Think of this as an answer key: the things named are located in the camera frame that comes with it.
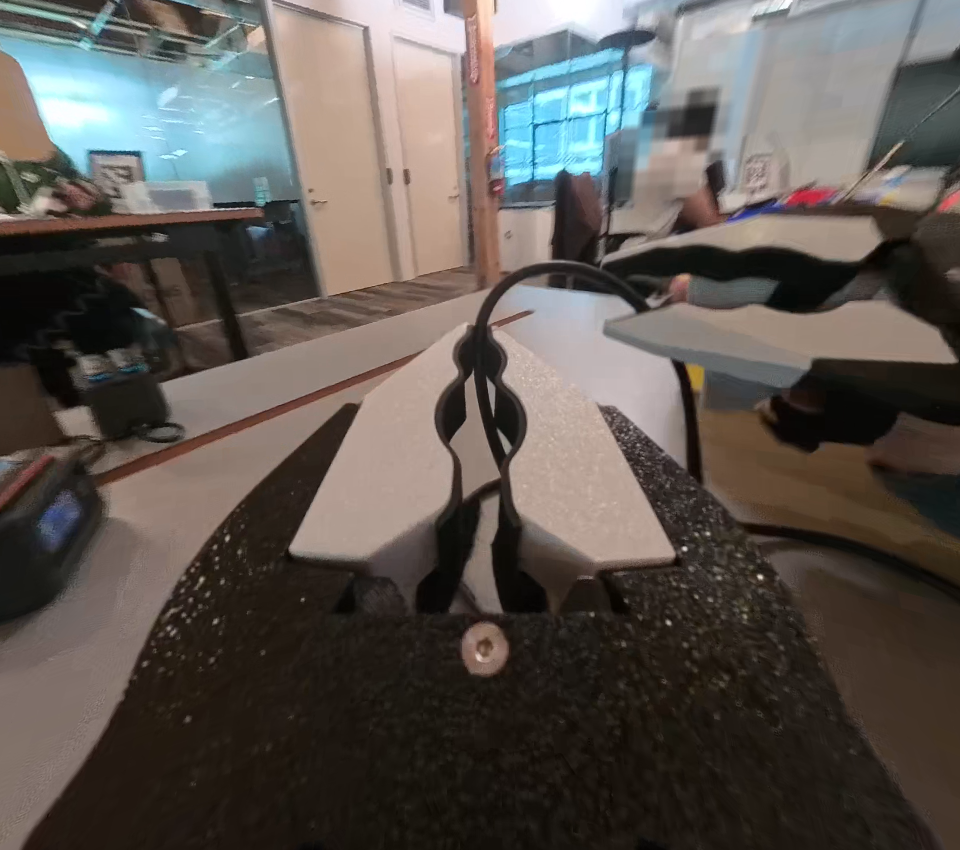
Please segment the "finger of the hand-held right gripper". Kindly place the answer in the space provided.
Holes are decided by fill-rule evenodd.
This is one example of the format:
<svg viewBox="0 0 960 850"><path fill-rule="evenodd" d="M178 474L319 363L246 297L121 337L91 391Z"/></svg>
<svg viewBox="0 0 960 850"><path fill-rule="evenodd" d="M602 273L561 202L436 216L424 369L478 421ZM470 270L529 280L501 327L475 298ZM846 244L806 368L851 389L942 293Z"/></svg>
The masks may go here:
<svg viewBox="0 0 960 850"><path fill-rule="evenodd" d="M624 247L601 268L627 282L665 282L671 304L818 313L888 293L908 239L871 215L772 213Z"/></svg>
<svg viewBox="0 0 960 850"><path fill-rule="evenodd" d="M611 318L604 334L667 360L772 388L795 384L821 360L957 363L936 328L880 300L806 314L759 304L729 309L667 304Z"/></svg>

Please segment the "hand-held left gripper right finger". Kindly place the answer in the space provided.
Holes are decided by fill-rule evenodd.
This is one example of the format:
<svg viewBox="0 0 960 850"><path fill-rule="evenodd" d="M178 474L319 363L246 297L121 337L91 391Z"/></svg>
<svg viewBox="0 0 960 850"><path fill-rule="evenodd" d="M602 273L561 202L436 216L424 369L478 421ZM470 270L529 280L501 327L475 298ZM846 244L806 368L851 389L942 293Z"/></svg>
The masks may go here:
<svg viewBox="0 0 960 850"><path fill-rule="evenodd" d="M501 330L487 331L482 359L502 610L558 614L582 580L673 566L675 547L599 406Z"/></svg>

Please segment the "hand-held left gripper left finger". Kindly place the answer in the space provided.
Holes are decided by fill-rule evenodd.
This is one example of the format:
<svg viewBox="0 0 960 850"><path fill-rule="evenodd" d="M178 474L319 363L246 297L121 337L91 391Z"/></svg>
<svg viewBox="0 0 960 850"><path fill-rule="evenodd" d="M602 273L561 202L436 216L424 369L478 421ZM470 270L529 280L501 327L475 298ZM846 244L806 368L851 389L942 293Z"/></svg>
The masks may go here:
<svg viewBox="0 0 960 850"><path fill-rule="evenodd" d="M451 447L467 419L473 330L453 328L366 395L289 545L294 560L386 581L414 613L450 611L482 508Z"/></svg>

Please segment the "office chair with brown jacket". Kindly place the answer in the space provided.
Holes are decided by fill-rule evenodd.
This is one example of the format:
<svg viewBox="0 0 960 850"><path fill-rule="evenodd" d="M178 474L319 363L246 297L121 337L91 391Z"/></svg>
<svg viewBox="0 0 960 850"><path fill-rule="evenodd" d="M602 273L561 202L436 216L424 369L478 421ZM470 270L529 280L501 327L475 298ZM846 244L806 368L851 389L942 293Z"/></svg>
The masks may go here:
<svg viewBox="0 0 960 850"><path fill-rule="evenodd" d="M591 174L558 172L550 259L596 264L603 219L599 191Z"/></svg>

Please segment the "large paned window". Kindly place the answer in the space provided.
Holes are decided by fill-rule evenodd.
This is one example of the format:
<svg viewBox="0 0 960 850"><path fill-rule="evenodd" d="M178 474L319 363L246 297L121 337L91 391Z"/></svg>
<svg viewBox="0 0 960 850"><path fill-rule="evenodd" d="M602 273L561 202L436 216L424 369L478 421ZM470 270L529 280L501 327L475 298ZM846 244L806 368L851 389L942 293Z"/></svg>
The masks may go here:
<svg viewBox="0 0 960 850"><path fill-rule="evenodd" d="M639 126L651 100L654 66L622 67L604 52L546 64L496 82L506 206L553 201L556 176L599 181L607 138Z"/></svg>

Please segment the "white recycling cabinet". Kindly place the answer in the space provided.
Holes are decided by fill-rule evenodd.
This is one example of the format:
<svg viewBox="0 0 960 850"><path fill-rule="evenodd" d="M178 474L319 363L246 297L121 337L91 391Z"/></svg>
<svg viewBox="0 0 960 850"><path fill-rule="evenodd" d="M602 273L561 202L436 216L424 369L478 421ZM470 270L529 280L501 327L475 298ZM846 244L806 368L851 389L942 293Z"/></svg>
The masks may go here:
<svg viewBox="0 0 960 850"><path fill-rule="evenodd" d="M502 273L551 260L553 205L502 207L497 219Z"/></svg>

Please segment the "black floor lamp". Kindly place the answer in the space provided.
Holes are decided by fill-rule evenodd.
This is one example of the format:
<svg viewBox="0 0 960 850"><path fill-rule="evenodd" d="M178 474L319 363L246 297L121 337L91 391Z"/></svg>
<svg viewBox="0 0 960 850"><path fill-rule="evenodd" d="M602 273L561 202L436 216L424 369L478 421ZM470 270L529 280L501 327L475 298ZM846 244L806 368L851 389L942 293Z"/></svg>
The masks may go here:
<svg viewBox="0 0 960 850"><path fill-rule="evenodd" d="M631 55L634 51L653 43L655 40L657 40L656 30L650 27L640 27L612 32L601 38L596 44L596 52L619 52L620 54L619 102L615 104L613 95L609 95L606 119L607 137L623 129L628 113Z"/></svg>

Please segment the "black battery charger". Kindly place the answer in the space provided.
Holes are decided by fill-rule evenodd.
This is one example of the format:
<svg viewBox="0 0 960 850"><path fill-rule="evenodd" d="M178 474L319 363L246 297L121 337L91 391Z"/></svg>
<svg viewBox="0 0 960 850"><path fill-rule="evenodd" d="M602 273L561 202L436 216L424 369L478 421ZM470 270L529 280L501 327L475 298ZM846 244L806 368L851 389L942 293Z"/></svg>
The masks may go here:
<svg viewBox="0 0 960 850"><path fill-rule="evenodd" d="M76 358L78 400L104 440L169 444L182 434L147 359L138 348Z"/></svg>

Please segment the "cardboard box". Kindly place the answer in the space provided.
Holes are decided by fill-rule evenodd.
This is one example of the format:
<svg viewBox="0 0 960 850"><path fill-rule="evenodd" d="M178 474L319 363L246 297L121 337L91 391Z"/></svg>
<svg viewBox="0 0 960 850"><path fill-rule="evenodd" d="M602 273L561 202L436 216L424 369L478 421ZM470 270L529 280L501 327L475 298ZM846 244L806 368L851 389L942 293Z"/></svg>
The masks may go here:
<svg viewBox="0 0 960 850"><path fill-rule="evenodd" d="M109 268L109 274L169 326L185 327L200 319L185 272L174 258L117 263Z"/></svg>

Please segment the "beige door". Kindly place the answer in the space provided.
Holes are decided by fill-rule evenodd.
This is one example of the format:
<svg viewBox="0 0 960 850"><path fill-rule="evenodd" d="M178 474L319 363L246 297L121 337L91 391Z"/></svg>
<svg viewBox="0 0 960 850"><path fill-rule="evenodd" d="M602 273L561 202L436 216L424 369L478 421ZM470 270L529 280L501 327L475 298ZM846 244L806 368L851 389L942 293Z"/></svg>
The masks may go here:
<svg viewBox="0 0 960 850"><path fill-rule="evenodd" d="M415 274L461 268L466 250L454 59L394 38L392 62Z"/></svg>
<svg viewBox="0 0 960 850"><path fill-rule="evenodd" d="M272 30L322 291L388 283L393 260L366 30L279 3Z"/></svg>

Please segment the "clear plastic box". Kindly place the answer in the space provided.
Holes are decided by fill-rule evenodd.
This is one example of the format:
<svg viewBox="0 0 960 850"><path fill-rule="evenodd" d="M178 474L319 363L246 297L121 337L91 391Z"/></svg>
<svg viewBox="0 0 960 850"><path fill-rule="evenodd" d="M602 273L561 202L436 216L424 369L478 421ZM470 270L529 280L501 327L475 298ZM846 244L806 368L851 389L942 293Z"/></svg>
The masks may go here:
<svg viewBox="0 0 960 850"><path fill-rule="evenodd" d="M208 212L213 210L206 181L155 181L145 183L151 208L159 213Z"/></svg>

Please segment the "brown-topped desk black legs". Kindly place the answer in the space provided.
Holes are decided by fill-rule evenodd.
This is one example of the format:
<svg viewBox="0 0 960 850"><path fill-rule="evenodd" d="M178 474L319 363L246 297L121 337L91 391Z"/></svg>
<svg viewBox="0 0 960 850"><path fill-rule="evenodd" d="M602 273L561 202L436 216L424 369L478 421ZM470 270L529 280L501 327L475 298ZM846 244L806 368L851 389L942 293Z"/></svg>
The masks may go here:
<svg viewBox="0 0 960 850"><path fill-rule="evenodd" d="M264 210L258 207L61 218L4 217L1 275L12 277L162 259L201 259L231 360L242 362L250 353L223 265L222 239L241 226L265 220Z"/></svg>

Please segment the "black power station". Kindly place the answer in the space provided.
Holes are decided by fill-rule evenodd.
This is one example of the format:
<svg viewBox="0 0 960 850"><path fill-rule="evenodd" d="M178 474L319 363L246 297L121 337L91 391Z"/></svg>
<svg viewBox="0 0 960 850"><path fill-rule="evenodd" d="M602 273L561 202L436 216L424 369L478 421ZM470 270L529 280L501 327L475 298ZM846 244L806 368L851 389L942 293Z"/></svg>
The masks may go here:
<svg viewBox="0 0 960 850"><path fill-rule="evenodd" d="M105 517L82 449L2 459L2 623L42 609L63 592Z"/></svg>

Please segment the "beige panel on white stand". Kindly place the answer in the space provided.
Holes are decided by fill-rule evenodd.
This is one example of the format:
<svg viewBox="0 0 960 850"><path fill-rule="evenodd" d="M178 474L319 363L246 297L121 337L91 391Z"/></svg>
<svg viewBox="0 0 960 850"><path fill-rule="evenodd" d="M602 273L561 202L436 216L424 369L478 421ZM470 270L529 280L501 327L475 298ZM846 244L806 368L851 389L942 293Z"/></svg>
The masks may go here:
<svg viewBox="0 0 960 850"><path fill-rule="evenodd" d="M1 152L14 163L44 163L55 153L18 61L1 52Z"/></svg>

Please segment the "wooden post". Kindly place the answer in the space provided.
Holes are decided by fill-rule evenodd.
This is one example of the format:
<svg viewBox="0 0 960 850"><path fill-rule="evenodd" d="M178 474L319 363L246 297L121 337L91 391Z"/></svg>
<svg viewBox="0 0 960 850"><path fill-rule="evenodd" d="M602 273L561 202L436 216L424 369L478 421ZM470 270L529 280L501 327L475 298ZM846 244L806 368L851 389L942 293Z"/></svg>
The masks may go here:
<svg viewBox="0 0 960 850"><path fill-rule="evenodd" d="M495 0L462 0L465 35L465 76L469 130L471 232L477 286L499 281L500 200L492 183L499 156L498 108L494 41Z"/></svg>

